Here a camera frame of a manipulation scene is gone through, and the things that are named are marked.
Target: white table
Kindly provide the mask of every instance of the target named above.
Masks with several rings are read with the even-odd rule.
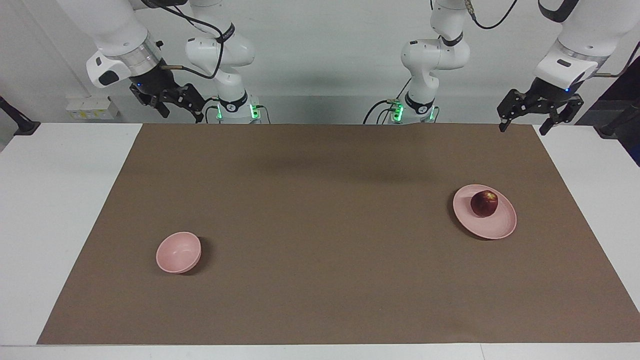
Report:
[[[640,343],[36,346],[139,124],[42,124],[0,152],[0,359],[640,359]],[[640,168],[590,127],[544,146],[640,308]]]

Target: brown mat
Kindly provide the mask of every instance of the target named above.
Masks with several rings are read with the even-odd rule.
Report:
[[[451,200],[518,211],[481,241]],[[160,241],[202,238],[189,275]],[[145,124],[40,344],[626,342],[640,315],[529,126]]]

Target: pink plate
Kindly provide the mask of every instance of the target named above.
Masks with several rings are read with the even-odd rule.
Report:
[[[498,208],[488,217],[479,217],[471,210],[471,198],[485,190],[498,195]],[[511,235],[516,229],[518,218],[513,205],[496,189],[485,185],[466,185],[460,188],[453,197],[453,211],[460,223],[472,233],[485,239],[502,239]]]
[[[181,274],[196,266],[201,253],[200,239],[183,231],[170,235],[158,246],[156,263],[166,272]]]

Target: apple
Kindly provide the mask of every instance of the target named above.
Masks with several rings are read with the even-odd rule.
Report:
[[[492,191],[485,190],[471,198],[471,210],[479,217],[486,218],[491,216],[497,208],[498,195]]]

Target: red apple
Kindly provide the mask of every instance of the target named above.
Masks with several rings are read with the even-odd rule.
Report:
[[[498,195],[489,190],[479,192],[471,198],[471,210],[479,217],[491,216],[497,208]]]

